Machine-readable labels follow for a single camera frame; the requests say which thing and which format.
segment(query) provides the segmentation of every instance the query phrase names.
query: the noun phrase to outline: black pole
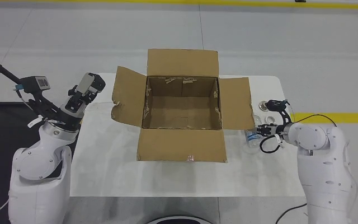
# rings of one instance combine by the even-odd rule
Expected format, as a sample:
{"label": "black pole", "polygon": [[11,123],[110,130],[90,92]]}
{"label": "black pole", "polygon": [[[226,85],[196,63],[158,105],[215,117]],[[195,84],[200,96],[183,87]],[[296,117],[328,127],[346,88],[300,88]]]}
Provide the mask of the black pole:
{"label": "black pole", "polygon": [[13,81],[14,83],[21,84],[20,79],[17,78],[14,74],[9,72],[8,70],[6,70],[1,64],[0,64],[0,73],[3,73],[4,76],[6,76],[9,79],[11,79],[11,81]]}

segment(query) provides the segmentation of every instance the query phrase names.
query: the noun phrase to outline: box flap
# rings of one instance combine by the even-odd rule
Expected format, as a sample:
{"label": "box flap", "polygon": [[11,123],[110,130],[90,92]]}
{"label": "box flap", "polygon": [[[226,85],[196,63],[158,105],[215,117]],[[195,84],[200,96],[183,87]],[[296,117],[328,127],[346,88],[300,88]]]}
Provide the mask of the box flap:
{"label": "box flap", "polygon": [[217,77],[219,75],[218,52],[148,49],[147,75]]}
{"label": "box flap", "polygon": [[138,161],[226,162],[222,130],[142,129]]}
{"label": "box flap", "polygon": [[255,122],[248,78],[220,78],[219,91],[223,128],[253,129]]}
{"label": "box flap", "polygon": [[147,77],[124,67],[118,67],[112,93],[112,119],[142,126],[145,84]]}

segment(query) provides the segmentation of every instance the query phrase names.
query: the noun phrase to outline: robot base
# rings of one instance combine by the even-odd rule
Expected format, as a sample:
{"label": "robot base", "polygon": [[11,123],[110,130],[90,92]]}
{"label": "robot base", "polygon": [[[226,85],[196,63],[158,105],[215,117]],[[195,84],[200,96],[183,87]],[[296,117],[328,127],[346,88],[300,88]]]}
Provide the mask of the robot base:
{"label": "robot base", "polygon": [[159,218],[148,224],[212,224],[212,223],[196,217],[170,216],[165,218]]}

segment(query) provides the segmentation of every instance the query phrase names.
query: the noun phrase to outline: wire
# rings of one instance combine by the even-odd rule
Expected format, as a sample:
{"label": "wire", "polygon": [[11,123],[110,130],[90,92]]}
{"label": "wire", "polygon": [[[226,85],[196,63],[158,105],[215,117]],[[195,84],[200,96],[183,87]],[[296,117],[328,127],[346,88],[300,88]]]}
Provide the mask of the wire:
{"label": "wire", "polygon": [[286,215],[286,213],[288,213],[289,211],[292,211],[292,210],[297,209],[297,208],[302,208],[302,207],[304,207],[304,206],[306,206],[306,205],[307,205],[307,203],[304,203],[304,204],[302,204],[302,205],[300,205],[300,206],[287,209],[284,213],[282,213],[282,215],[280,215],[280,217],[276,220],[276,223],[275,223],[275,224],[278,224],[278,223],[279,223],[279,220],[282,219],[282,217],[283,217],[284,215]]}
{"label": "wire", "polygon": [[328,120],[330,120],[330,121],[335,125],[335,127],[337,126],[337,124],[336,124],[331,118],[329,118],[329,117],[327,117],[327,116],[325,116],[325,115],[323,115],[323,114],[313,114],[313,115],[308,116],[308,117],[306,117],[306,118],[300,119],[299,121],[297,121],[297,122],[295,122],[295,123],[301,122],[301,121],[306,120],[306,119],[308,119],[308,118],[311,118],[311,117],[313,117],[313,116],[322,116],[322,117],[324,117],[324,118],[327,118]]}
{"label": "wire", "polygon": [[278,146],[275,148],[275,150],[273,150],[273,151],[265,151],[265,150],[263,150],[263,148],[262,148],[262,145],[263,145],[264,142],[266,142],[266,141],[269,140],[270,138],[274,138],[274,137],[275,137],[275,135],[273,135],[273,136],[268,136],[267,138],[264,138],[264,139],[260,142],[260,150],[261,150],[261,152],[264,152],[264,153],[266,153],[266,154],[271,154],[271,153],[274,153],[274,152],[276,152],[277,150],[279,150],[279,148],[281,147],[281,145],[278,145]]}
{"label": "wire", "polygon": [[0,210],[2,210],[2,209],[9,203],[9,200],[10,200],[10,199],[7,199],[7,201],[5,202],[5,204],[0,207]]}
{"label": "wire", "polygon": [[19,91],[19,90],[16,90],[16,93],[17,93],[17,95],[19,96],[19,98],[21,99],[21,101],[22,101],[28,108],[30,108],[30,109],[33,111],[33,109],[29,106],[29,104],[27,104],[27,102],[25,102],[25,100],[23,100],[20,91]]}

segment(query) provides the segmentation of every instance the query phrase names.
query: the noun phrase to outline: black cable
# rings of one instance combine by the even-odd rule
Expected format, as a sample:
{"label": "black cable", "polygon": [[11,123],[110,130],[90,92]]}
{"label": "black cable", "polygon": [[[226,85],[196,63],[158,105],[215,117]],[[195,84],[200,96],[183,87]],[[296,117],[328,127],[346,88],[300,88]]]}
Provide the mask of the black cable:
{"label": "black cable", "polygon": [[329,117],[327,117],[327,116],[325,116],[325,115],[323,115],[323,114],[313,114],[313,115],[308,116],[308,117],[306,117],[306,118],[303,118],[303,119],[301,119],[301,120],[299,120],[299,121],[297,121],[297,122],[295,122],[295,123],[301,122],[301,121],[306,120],[306,119],[308,119],[308,118],[311,118],[311,117],[313,117],[313,116],[322,116],[322,117],[324,117],[324,118],[327,118],[328,120],[330,120],[330,121],[335,125],[335,127],[337,126],[337,124],[336,124],[331,118],[329,118]]}
{"label": "black cable", "polygon": [[262,148],[262,145],[263,145],[264,142],[266,142],[266,141],[269,140],[270,138],[274,138],[274,137],[275,137],[275,135],[273,135],[273,136],[268,136],[267,138],[264,138],[264,139],[260,142],[260,150],[261,150],[261,152],[264,152],[264,153],[266,153],[266,154],[271,154],[271,153],[274,153],[274,152],[276,152],[277,150],[279,150],[279,148],[281,147],[280,145],[278,145],[278,146],[275,148],[275,150],[273,150],[273,151],[265,151],[265,150],[263,150],[263,148]]}
{"label": "black cable", "polygon": [[280,217],[276,220],[276,223],[275,223],[275,224],[278,224],[278,223],[279,223],[279,220],[282,219],[282,217],[283,217],[284,215],[286,215],[286,213],[288,213],[289,211],[292,211],[292,210],[297,209],[297,208],[302,208],[303,206],[306,206],[306,205],[307,205],[307,203],[302,204],[302,205],[297,206],[297,207],[293,207],[293,208],[287,209],[284,213],[282,213],[282,215],[280,215]]}
{"label": "black cable", "polygon": [[3,73],[4,76],[8,77],[9,79],[11,79],[11,81],[13,81],[16,84],[21,84],[20,83],[20,79],[17,78],[14,74],[12,74],[10,71],[6,70],[1,64],[0,64],[0,73]]}

